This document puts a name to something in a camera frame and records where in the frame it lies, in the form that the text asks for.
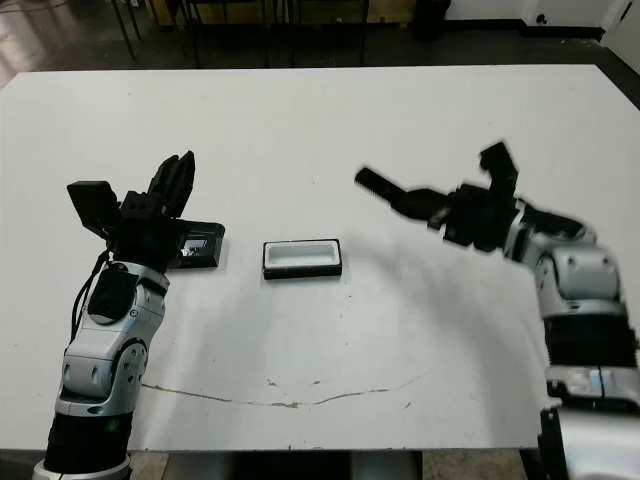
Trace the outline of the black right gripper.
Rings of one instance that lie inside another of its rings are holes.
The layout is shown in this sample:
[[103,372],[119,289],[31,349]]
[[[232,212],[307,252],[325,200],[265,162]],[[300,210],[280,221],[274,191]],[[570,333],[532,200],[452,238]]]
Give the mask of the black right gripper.
[[445,241],[485,253],[504,248],[518,213],[512,195],[468,183],[449,194],[430,188],[406,190],[391,208],[433,230],[443,229]]

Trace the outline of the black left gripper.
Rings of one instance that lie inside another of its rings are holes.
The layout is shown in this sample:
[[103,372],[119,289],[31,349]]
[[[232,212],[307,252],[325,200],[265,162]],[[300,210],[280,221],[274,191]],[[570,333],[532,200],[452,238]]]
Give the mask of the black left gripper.
[[119,202],[109,190],[102,236],[114,260],[164,273],[179,255],[188,232],[181,216],[193,189],[195,156],[172,155],[158,167],[148,192],[129,191]]

